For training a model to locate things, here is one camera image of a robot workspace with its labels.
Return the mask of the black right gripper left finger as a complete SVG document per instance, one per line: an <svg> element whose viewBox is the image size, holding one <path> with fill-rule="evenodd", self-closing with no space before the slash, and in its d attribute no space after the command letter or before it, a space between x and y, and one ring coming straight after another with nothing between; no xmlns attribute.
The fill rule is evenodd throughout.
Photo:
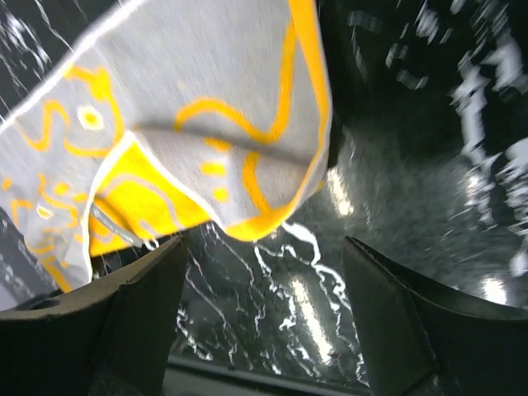
<svg viewBox="0 0 528 396"><path fill-rule="evenodd" d="M187 243L173 237L68 293L1 313L3 395L159 395Z"/></svg>

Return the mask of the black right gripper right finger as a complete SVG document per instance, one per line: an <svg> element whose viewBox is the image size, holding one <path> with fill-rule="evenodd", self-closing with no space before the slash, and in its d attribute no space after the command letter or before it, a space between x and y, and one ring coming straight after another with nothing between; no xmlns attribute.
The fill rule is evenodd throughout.
<svg viewBox="0 0 528 396"><path fill-rule="evenodd" d="M356 238L346 291L374 395L525 395L527 312L450 288Z"/></svg>

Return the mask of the orange and grey towel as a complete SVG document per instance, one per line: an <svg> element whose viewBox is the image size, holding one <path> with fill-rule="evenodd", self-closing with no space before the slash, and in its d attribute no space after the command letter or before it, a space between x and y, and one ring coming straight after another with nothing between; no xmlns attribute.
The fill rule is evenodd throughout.
<svg viewBox="0 0 528 396"><path fill-rule="evenodd" d="M207 221L244 242L323 184L313 1L116 1L1 123L1 207L54 283Z"/></svg>

